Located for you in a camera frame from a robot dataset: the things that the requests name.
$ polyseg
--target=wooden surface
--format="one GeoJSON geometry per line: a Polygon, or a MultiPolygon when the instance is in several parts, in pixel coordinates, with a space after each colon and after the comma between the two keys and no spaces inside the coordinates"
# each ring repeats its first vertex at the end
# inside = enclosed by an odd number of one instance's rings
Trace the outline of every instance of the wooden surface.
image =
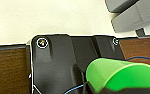
{"type": "MultiPolygon", "coordinates": [[[[150,38],[122,40],[120,45],[126,59],[134,56],[150,57],[150,38]]],[[[0,50],[0,94],[29,94],[26,49],[0,50]]],[[[150,60],[132,62],[150,64],[150,60]]]]}
{"type": "Polygon", "coordinates": [[[0,94],[29,94],[24,48],[0,50],[0,94]]]}
{"type": "MultiPolygon", "coordinates": [[[[134,56],[150,57],[150,38],[120,41],[120,46],[126,59],[134,56]]],[[[133,59],[131,62],[150,64],[147,59],[133,59]]]]}

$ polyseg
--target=screw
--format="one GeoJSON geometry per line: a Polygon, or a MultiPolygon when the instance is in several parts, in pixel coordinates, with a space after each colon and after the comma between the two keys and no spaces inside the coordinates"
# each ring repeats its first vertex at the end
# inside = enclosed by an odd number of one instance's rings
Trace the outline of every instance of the screw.
{"type": "Polygon", "coordinates": [[[114,44],[114,45],[118,45],[118,44],[119,44],[119,40],[116,39],[116,38],[113,38],[113,44],[114,44]]]}
{"type": "Polygon", "coordinates": [[[48,41],[45,38],[39,38],[37,40],[37,46],[39,48],[46,48],[48,46],[48,41]]]}

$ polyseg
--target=white wall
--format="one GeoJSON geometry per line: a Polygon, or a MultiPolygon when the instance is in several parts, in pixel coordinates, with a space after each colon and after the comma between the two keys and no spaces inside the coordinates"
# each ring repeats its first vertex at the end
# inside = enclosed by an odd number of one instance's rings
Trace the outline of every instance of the white wall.
{"type": "Polygon", "coordinates": [[[104,0],[0,0],[0,45],[26,43],[38,34],[136,36],[115,34],[113,16],[104,0]]]}

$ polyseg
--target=green object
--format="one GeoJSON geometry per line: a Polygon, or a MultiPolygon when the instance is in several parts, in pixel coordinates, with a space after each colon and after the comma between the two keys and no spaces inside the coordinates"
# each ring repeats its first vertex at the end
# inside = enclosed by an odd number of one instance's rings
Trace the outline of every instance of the green object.
{"type": "Polygon", "coordinates": [[[96,93],[104,87],[113,91],[150,88],[150,65],[99,58],[87,67],[86,78],[96,93]]]}

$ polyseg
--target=black plastic part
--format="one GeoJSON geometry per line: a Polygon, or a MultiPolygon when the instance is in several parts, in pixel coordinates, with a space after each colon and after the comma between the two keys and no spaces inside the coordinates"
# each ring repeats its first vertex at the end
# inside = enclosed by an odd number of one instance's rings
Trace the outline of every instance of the black plastic part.
{"type": "Polygon", "coordinates": [[[150,94],[149,88],[126,88],[120,91],[112,91],[104,88],[99,94],[150,94]]]}
{"type": "MultiPolygon", "coordinates": [[[[33,82],[42,94],[63,94],[67,89],[83,84],[87,66],[97,58],[124,60],[119,45],[111,36],[38,35],[32,39],[33,82]],[[45,38],[46,48],[37,40],[45,38]]],[[[82,94],[77,89],[69,94],[82,94]]]]}
{"type": "Polygon", "coordinates": [[[86,94],[150,94],[150,88],[125,88],[119,91],[103,88],[100,93],[96,93],[89,82],[86,84],[85,89],[86,94]]]}

